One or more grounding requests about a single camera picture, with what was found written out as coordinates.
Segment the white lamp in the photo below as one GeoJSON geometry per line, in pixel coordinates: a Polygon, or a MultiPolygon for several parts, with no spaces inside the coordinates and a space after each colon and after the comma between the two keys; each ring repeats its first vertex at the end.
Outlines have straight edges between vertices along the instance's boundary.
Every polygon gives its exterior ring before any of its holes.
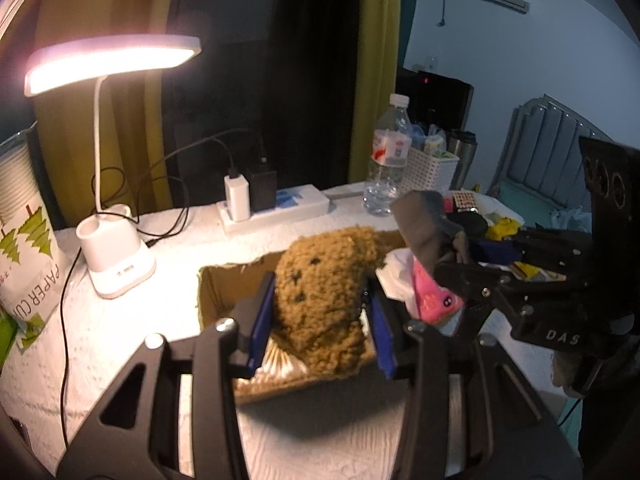
{"type": "Polygon", "coordinates": [[[171,68],[197,56],[200,40],[191,36],[126,34],[69,41],[38,50],[27,62],[24,94],[32,97],[70,83],[95,79],[95,210],[76,228],[96,292],[117,298],[156,270],[156,259],[140,239],[131,209],[117,204],[102,210],[100,202],[100,86],[107,76],[171,68]]]}

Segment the yellow curtain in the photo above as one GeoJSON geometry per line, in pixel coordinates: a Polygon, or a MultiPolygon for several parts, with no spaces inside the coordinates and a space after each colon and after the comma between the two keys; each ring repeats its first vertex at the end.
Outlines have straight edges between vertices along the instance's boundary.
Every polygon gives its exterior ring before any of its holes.
{"type": "MultiPolygon", "coordinates": [[[[164,32],[170,0],[42,0],[35,47],[110,34],[164,32]]],[[[94,198],[90,183],[93,161],[94,81],[80,82],[34,98],[38,134],[47,173],[60,210],[69,225],[87,216],[94,198]]],[[[100,99],[102,167],[122,168],[126,195],[151,163],[162,157],[160,74],[131,73],[110,76],[100,99]]],[[[158,167],[154,176],[166,172],[158,167]]],[[[102,198],[120,186],[114,171],[102,174],[102,198]]],[[[142,188],[140,209],[171,207],[166,181],[142,188]]]]}
{"type": "Polygon", "coordinates": [[[360,0],[349,180],[367,176],[373,128],[396,85],[400,0],[360,0]]]}

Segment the metal screw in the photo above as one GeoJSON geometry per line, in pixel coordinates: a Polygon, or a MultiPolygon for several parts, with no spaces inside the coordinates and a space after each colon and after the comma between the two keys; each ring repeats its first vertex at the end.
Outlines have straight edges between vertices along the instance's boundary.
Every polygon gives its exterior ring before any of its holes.
{"type": "Polygon", "coordinates": [[[496,346],[498,340],[491,334],[480,334],[480,344],[482,346],[496,346]]]}
{"type": "Polygon", "coordinates": [[[424,323],[418,319],[412,319],[409,323],[407,323],[406,329],[409,332],[417,332],[418,334],[421,334],[422,332],[424,332],[424,323]]]}
{"type": "Polygon", "coordinates": [[[231,332],[236,327],[236,320],[230,317],[222,317],[216,321],[218,332],[231,332]]]}
{"type": "Polygon", "coordinates": [[[145,337],[145,345],[150,350],[155,350],[156,348],[160,348],[164,344],[164,337],[160,334],[149,334],[145,337]]]}

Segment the bottle label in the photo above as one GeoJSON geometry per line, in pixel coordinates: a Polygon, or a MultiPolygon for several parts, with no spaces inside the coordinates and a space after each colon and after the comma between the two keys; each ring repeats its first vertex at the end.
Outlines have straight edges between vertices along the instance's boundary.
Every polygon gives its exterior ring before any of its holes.
{"type": "Polygon", "coordinates": [[[401,132],[376,130],[373,133],[371,158],[380,166],[404,168],[411,147],[411,137],[401,132]]]}

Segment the pink plush toy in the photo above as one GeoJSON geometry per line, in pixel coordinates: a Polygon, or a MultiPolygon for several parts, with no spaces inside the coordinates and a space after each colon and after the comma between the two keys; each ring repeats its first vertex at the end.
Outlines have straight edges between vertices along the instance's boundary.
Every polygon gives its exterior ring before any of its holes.
{"type": "Polygon", "coordinates": [[[438,324],[455,314],[463,306],[462,298],[448,288],[439,286],[414,258],[414,293],[420,319],[430,325],[438,324]]]}

